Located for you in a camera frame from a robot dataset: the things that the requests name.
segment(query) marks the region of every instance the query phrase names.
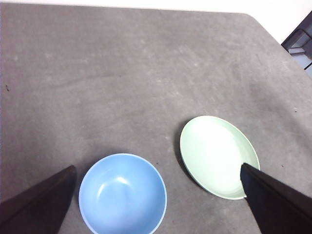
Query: table surface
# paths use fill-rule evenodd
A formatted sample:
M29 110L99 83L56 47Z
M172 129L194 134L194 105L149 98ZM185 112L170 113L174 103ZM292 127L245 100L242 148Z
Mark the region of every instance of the table surface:
M79 184L120 152L163 176L156 233L259 234L244 199L183 167L179 135L200 115L237 126L262 171L312 196L312 80L250 16L3 3L1 37L1 200L75 165L61 234L89 233Z

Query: blue bowl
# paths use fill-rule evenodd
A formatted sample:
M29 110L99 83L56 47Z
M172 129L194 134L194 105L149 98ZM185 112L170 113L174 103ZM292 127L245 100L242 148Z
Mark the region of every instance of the blue bowl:
M152 234L166 207L166 187L159 172L136 155L101 159L80 186L80 212L95 234Z

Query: light green plate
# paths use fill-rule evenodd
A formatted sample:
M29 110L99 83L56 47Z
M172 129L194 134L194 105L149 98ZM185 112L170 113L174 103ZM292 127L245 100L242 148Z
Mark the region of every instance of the light green plate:
M257 154L245 135L217 117L199 116L190 120L181 133L180 149L194 180L222 198L246 197L240 181L244 162L260 170Z

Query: bowl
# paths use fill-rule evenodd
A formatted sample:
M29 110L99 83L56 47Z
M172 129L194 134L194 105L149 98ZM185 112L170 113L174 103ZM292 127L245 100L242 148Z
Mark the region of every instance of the bowl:
M244 162L260 170L249 140L234 125L218 117L199 116L190 120L182 130L180 150L193 179L222 198L246 197L240 180Z
M152 234L166 207L161 175L132 154L114 154L95 163L79 190L82 218L95 234Z

